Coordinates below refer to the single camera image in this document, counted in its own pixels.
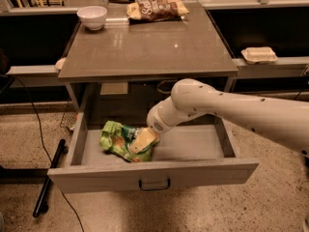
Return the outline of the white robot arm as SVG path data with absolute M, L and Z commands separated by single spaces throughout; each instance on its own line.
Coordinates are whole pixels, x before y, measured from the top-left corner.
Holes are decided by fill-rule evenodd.
M 149 111 L 147 127 L 163 134 L 206 114 L 309 157 L 309 103 L 221 92 L 195 79 L 175 83 L 171 95 Z

